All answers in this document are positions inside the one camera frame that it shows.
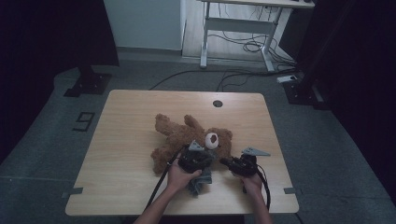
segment brown teddy bear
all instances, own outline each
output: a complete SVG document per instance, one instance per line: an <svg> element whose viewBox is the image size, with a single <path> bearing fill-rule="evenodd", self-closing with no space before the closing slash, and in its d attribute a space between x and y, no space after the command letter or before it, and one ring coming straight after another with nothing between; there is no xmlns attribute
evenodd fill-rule
<svg viewBox="0 0 396 224"><path fill-rule="evenodd" d="M191 115L184 117L185 125L174 123L163 114L158 114L155 119L155 130L167 136L165 145L155 148L151 153L155 174L161 174L172 156L193 140L205 149L213 149L217 160L231 157L231 139L233 138L231 131L220 128L210 128L205 131Z"/></svg>

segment table top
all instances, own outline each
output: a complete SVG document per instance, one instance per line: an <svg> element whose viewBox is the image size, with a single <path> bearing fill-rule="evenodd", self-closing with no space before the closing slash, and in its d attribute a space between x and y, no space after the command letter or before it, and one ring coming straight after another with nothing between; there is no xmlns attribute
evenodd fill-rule
<svg viewBox="0 0 396 224"><path fill-rule="evenodd" d="M215 107L214 101L222 101ZM246 147L271 154L258 157L271 190L271 213L296 213L292 188L276 133L264 98L258 93L198 91L112 91L92 137L65 212L69 216L140 215L159 176L152 172L151 151L165 143L155 131L155 116L165 114L183 124L194 116L204 129L226 128L233 132L232 155ZM238 178L218 162L212 166L212 184L204 185L198 197L187 190L169 203L166 215L251 214L248 196ZM166 186L166 178L157 196Z"/></svg>
<svg viewBox="0 0 396 224"><path fill-rule="evenodd" d="M306 3L303 0L298 2L291 0L199 0L209 3L226 3L226 4L241 4L241 5L254 5L254 6L267 6L267 7L302 7L313 8L315 4L311 1Z"/></svg>

